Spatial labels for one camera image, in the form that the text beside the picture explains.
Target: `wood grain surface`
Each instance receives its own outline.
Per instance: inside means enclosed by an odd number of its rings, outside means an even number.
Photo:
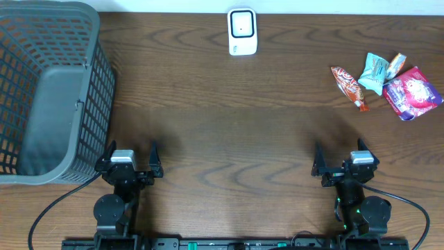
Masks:
[[[407,55],[444,93],[444,18],[259,15],[258,51],[228,53],[225,15],[101,13],[100,39],[118,72],[110,139],[147,163],[160,146],[165,177],[142,192],[137,227],[147,235],[291,237],[340,231],[335,190],[310,176],[314,143],[332,165],[358,137],[381,160],[370,186],[421,204],[432,226],[422,249],[444,245],[444,107],[402,122],[364,90],[359,112],[338,89],[331,66],[356,79],[369,51]],[[25,249],[39,213],[72,185],[0,186],[0,249]],[[38,225],[36,249],[90,238],[102,180],[51,210]],[[422,213],[388,199],[388,235],[411,247]]]

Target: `snack package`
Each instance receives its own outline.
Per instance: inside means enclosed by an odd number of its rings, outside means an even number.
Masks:
[[[402,66],[404,66],[406,56],[398,53],[395,58],[390,62],[390,65],[387,68],[386,80],[391,80],[396,74],[401,70]]]
[[[418,67],[389,81],[384,86],[383,94],[404,121],[412,120],[443,102],[441,95]]]
[[[382,86],[386,79],[386,70],[389,66],[385,59],[368,53],[366,68],[358,80],[358,83],[366,87],[367,90],[373,90],[376,94],[382,94]]]
[[[370,108],[367,106],[364,95],[356,83],[356,80],[341,67],[332,67],[332,72],[339,89],[342,90],[342,93],[344,93],[349,100],[358,106],[359,111],[369,111]]]

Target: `pink snack bag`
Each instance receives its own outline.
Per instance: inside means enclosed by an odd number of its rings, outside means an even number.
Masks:
[[[443,102],[418,67],[386,83],[382,94],[404,121],[415,119]]]

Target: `plastic basket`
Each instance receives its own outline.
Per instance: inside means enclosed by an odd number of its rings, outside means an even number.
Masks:
[[[114,74],[84,3],[0,2],[0,183],[84,183],[107,140]]]

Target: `white background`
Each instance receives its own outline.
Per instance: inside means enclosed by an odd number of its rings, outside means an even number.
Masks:
[[[78,0],[97,11],[228,13],[250,7],[256,13],[444,15],[444,0]]]

